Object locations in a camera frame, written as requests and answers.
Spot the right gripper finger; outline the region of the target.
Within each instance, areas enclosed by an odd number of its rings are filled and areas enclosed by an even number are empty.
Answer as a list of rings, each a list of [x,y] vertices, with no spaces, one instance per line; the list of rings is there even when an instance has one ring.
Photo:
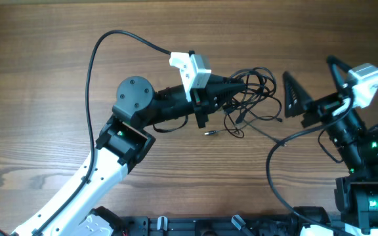
[[[297,80],[285,71],[282,75],[285,100],[285,117],[295,117],[310,109],[313,99]]]
[[[326,58],[326,62],[328,64],[337,91],[340,93],[346,93],[346,88],[343,86],[345,81],[341,76],[340,71],[348,73],[352,69],[352,67],[334,55],[329,55]]]

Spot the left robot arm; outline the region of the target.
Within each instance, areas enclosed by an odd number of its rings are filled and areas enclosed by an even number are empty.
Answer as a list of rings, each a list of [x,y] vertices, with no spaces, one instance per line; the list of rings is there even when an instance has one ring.
[[[196,116],[200,128],[208,116],[245,90],[240,79],[211,75],[201,88],[182,85],[155,91],[145,78],[132,76],[117,88],[112,116],[98,138],[91,137],[89,156],[55,196],[12,235],[111,235],[108,223],[91,227],[89,213],[99,200],[139,164],[156,139],[145,127]]]

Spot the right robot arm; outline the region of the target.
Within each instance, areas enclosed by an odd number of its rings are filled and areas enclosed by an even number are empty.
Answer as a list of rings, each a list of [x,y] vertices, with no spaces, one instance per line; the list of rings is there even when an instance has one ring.
[[[341,220],[364,235],[378,233],[378,125],[366,128],[357,113],[371,104],[378,90],[378,68],[370,63],[351,67],[327,57],[336,92],[311,98],[284,72],[285,116],[303,116],[304,128],[321,123],[348,169],[337,178],[335,203]]]

